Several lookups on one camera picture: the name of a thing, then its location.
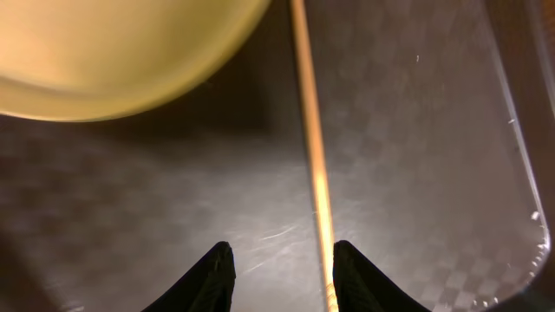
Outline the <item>dark brown serving tray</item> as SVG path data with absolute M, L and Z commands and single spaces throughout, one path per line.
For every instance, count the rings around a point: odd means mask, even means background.
M 528 1 L 309 1 L 336 238 L 433 311 L 554 308 L 554 113 Z M 1 308 L 140 311 L 215 243 L 235 311 L 321 311 L 289 5 L 152 111 L 1 120 Z

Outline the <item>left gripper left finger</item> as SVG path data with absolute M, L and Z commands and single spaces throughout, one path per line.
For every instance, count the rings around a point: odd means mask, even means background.
M 232 247 L 220 241 L 142 312 L 230 312 L 235 279 Z

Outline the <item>yellow plate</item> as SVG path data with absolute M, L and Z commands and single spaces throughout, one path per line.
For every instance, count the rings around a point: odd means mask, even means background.
M 192 90 L 267 0 L 1 0 L 1 111 L 48 121 L 137 114 Z

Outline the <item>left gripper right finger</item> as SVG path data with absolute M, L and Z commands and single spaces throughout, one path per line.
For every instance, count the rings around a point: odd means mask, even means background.
M 340 312 L 429 312 L 352 243 L 334 243 L 333 284 Z

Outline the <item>wooden chopstick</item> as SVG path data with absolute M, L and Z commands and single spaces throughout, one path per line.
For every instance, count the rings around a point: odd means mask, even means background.
M 317 84 L 304 0 L 291 0 L 290 8 L 299 90 L 304 114 L 305 140 L 310 161 L 310 179 L 323 268 L 325 302 L 329 312 L 338 312 L 336 291 L 333 285 L 333 244 L 335 241 L 333 218 L 330 207 Z

